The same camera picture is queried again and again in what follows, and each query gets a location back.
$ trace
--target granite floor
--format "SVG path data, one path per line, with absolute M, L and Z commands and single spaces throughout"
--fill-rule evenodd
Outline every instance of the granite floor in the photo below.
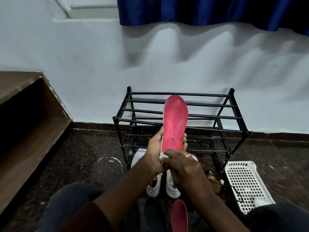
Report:
M 237 141 L 236 138 L 229 138 L 231 144 Z M 276 202 L 289 202 L 309 210 L 308 151 L 309 142 L 304 141 L 247 139 L 231 160 L 254 161 Z M 121 164 L 110 157 L 117 158 Z M 198 159 L 205 169 L 214 170 L 210 156 L 198 156 Z M 82 182 L 106 190 L 126 171 L 115 131 L 67 130 L 48 154 L 44 165 L 36 171 L 37 176 L 32 177 L 10 205 L 10 210 L 6 211 L 8 216 L 2 216 L 1 229 L 34 231 L 49 198 L 60 188 L 73 182 Z M 165 193 L 164 176 L 161 186 L 158 200 L 168 219 L 173 200 Z M 145 195 L 139 199 L 140 211 L 146 199 Z M 188 211 L 190 231 L 204 230 L 207 225 L 203 220 L 194 228 L 191 227 L 199 215 L 190 205 Z M 143 217 L 141 224 L 141 230 L 146 231 Z

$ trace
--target black shoe rack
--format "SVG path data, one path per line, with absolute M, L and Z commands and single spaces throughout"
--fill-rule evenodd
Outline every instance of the black shoe rack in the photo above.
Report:
M 220 108 L 217 115 L 202 115 L 202 114 L 189 114 L 188 120 L 201 120 L 214 121 L 212 127 L 209 126 L 187 126 L 187 151 L 196 155 L 211 155 L 214 167 L 218 173 L 222 173 L 224 168 L 236 152 L 243 141 L 252 134 L 248 131 L 245 122 L 241 116 L 240 110 L 237 106 L 234 89 L 230 89 L 227 94 L 197 94 L 197 93 L 164 93 L 164 92 L 132 92 L 131 87 L 127 88 L 126 96 L 121 104 L 121 107 L 116 116 L 113 117 L 114 124 L 119 136 L 120 145 L 122 148 L 123 156 L 127 167 L 130 166 L 132 153 L 138 148 L 147 148 L 148 140 L 160 129 L 163 125 L 163 111 L 152 110 L 140 110 L 134 109 L 135 103 L 149 103 L 149 104 L 164 104 L 162 99 L 141 99 L 133 98 L 138 95 L 173 95 L 178 94 L 180 96 L 199 96 L 199 97 L 221 97 L 223 103 L 193 103 L 187 102 L 187 106 L 199 106 L 199 107 L 218 107 Z M 234 116 L 222 116 L 223 109 L 232 109 Z M 124 112 L 131 112 L 132 118 L 123 119 Z M 224 129 L 222 126 L 222 120 L 236 120 L 239 130 Z M 159 120 L 161 122 L 150 122 L 147 120 Z M 229 145 L 227 136 L 240 137 L 239 141 L 232 148 Z M 201 144 L 199 148 L 190 148 L 190 144 L 194 142 Z

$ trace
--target shoe insole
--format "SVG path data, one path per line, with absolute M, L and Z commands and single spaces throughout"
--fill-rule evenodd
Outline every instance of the shoe insole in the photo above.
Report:
M 182 150 L 182 138 L 188 121 L 188 107 L 179 95 L 170 96 L 164 105 L 162 151 Z
M 171 221 L 173 232 L 188 232 L 187 208 L 180 199 L 177 199 L 173 204 Z

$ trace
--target wall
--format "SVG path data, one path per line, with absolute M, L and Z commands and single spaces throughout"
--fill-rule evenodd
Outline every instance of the wall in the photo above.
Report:
M 74 121 L 112 123 L 127 86 L 203 93 L 233 87 L 248 129 L 309 133 L 309 38 L 292 31 L 56 23 L 46 0 L 0 0 L 0 21 L 0 70 L 43 71 Z

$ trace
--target curtain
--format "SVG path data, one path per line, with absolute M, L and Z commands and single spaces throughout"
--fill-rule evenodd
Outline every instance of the curtain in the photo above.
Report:
M 180 22 L 194 26 L 245 22 L 309 36 L 309 0 L 118 0 L 120 24 Z

